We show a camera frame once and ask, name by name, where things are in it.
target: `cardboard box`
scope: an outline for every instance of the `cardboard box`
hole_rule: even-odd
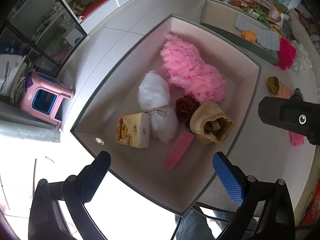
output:
[[[136,148],[149,145],[150,115],[145,113],[122,116],[117,124],[117,142]]]
[[[203,145],[193,140],[180,162],[168,170],[162,162],[183,130],[168,144],[150,136],[147,148],[121,145],[115,140],[119,117],[141,112],[137,95],[145,74],[163,64],[160,51],[166,36],[173,33],[194,44],[201,57],[215,66],[227,82],[226,99],[220,108],[236,125],[220,144]],[[72,134],[93,156],[100,151],[111,155],[110,172],[150,201],[183,215],[203,194],[214,178],[213,154],[230,154],[250,110],[260,76],[260,65],[230,41],[201,25],[170,16],[144,36],[114,66],[86,104]],[[183,90],[172,88],[171,105],[183,97]],[[99,137],[104,145],[98,144]]]

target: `dark red fabric rose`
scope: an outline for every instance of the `dark red fabric rose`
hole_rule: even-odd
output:
[[[179,122],[185,122],[189,128],[190,119],[193,113],[198,109],[200,103],[192,96],[184,96],[176,101],[176,115]]]

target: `white floor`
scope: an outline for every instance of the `white floor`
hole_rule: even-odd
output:
[[[90,95],[121,57],[155,25],[170,14],[188,17],[199,1],[133,0],[108,17],[60,73],[63,82],[76,91],[73,100],[64,101],[60,144],[0,137],[3,145],[11,146],[10,154],[0,154],[0,208],[22,240],[28,239],[35,159],[36,182],[41,178],[49,182],[65,180],[91,163],[93,157],[69,132]],[[66,206],[61,205],[71,232],[81,239]],[[171,212],[143,198],[110,173],[86,208],[109,240],[170,239],[175,229]],[[209,225],[217,236],[217,224]]]

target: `white bag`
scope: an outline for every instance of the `white bag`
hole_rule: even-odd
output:
[[[0,43],[0,95],[9,95],[14,77],[25,57],[20,49]]]
[[[165,143],[178,129],[178,119],[170,101],[167,82],[154,71],[147,73],[139,86],[138,102],[143,112],[151,114],[152,136]]]

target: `person's leg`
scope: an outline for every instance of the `person's leg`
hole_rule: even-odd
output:
[[[219,211],[214,211],[214,215],[217,217],[217,218],[221,218],[221,219],[224,219],[224,220],[227,220],[227,221],[230,221],[231,218],[233,217],[233,214],[229,214],[229,213],[224,213],[224,212],[219,212]],[[217,224],[219,225],[219,227],[221,228],[221,230],[223,231],[226,226],[227,226],[227,223],[226,222],[221,222],[221,221],[217,221]],[[247,227],[247,230],[252,230],[254,231],[256,229],[258,225],[258,222],[252,218],[248,227]],[[245,232],[241,238],[241,240],[247,240],[250,236],[252,236],[252,233],[249,233],[249,232]]]
[[[215,240],[205,217],[190,209],[181,218],[176,240]]]

